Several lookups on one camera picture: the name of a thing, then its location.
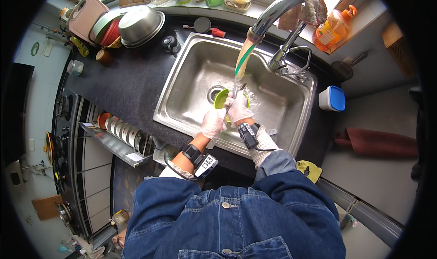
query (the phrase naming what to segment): wooden cutting board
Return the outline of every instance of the wooden cutting board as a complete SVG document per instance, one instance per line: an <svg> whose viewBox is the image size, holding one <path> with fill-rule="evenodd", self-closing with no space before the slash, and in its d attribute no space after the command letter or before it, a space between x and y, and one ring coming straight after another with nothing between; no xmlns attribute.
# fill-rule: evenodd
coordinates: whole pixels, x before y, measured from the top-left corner
<svg viewBox="0 0 437 259"><path fill-rule="evenodd" d="M56 204L62 203L63 201L60 194L32 200L33 207L35 208L36 213L41 221L59 216L59 213L56 210Z"/></svg>

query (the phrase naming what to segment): disposable glove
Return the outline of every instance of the disposable glove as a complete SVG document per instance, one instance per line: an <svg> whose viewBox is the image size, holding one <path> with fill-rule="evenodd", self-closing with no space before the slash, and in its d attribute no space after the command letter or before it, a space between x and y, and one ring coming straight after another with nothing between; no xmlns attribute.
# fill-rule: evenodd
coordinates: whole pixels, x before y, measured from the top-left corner
<svg viewBox="0 0 437 259"><path fill-rule="evenodd" d="M218 135L222 131L226 131L226 108L213 109L208 111L203 117L202 127L194 137L202 133L205 137L210 138L206 148L212 149L216 143Z"/></svg>
<svg viewBox="0 0 437 259"><path fill-rule="evenodd" d="M228 118L232 123L231 127L236 127L235 122L241 119L250 118L254 115L250 109L247 108L247 98L244 96L243 91L237 93L237 98L232 98L233 92L228 93L228 97L225 101L225 108L230 106L228 109Z"/></svg>

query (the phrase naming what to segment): person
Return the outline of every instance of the person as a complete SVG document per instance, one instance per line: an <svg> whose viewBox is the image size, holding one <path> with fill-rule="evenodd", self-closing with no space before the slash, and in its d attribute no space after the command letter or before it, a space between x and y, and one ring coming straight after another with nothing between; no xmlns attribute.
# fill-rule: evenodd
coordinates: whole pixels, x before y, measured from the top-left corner
<svg viewBox="0 0 437 259"><path fill-rule="evenodd" d="M225 106L229 120L253 125L242 91ZM226 109L205 114L191 141L203 152L226 130ZM257 169L248 189L222 186L201 191L169 167L145 180L134 194L122 257L130 258L345 258L334 203L302 172L296 161L259 127L257 149L249 153ZM168 162L184 177L194 165L182 152Z"/></svg>

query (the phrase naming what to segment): wall faucet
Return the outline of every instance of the wall faucet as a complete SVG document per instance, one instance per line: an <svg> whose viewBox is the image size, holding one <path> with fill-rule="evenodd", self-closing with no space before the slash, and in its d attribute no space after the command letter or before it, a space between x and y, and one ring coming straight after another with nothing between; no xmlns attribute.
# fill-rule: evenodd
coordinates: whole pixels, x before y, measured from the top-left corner
<svg viewBox="0 0 437 259"><path fill-rule="evenodd" d="M247 36L253 42L259 43L264 37L267 30L276 22L285 12L290 10L294 6L302 4L304 0L275 0L267 9L261 14L255 24L249 28ZM292 48L292 44L298 38L299 34L305 28L306 24L299 21L296 29L290 33L285 42L279 47L273 57L269 60L269 67L276 71L280 76L295 75L302 82L309 80L305 76L305 70L309 66L309 60L311 58L311 49L307 46L298 46ZM288 52L293 52L298 49L306 49L309 52L306 65L299 71L289 73L287 64L285 62L285 56Z"/></svg>

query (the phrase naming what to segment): kitchen sink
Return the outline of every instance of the kitchen sink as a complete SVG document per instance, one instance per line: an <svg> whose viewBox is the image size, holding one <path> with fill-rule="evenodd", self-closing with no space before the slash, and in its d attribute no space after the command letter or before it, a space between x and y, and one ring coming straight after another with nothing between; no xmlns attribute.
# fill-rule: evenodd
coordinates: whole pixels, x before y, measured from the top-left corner
<svg viewBox="0 0 437 259"><path fill-rule="evenodd" d="M205 113L214 108L215 95L233 88L234 70L242 43L211 35L191 33L179 52L164 85L153 120L190 136L198 133ZM283 150L296 155L302 141L314 99L316 77L300 82L292 76L276 75L267 66L273 54L255 48L243 79L247 83L254 120L276 129L272 139ZM299 70L287 61L290 72ZM216 146L250 158L236 128L227 124Z"/></svg>

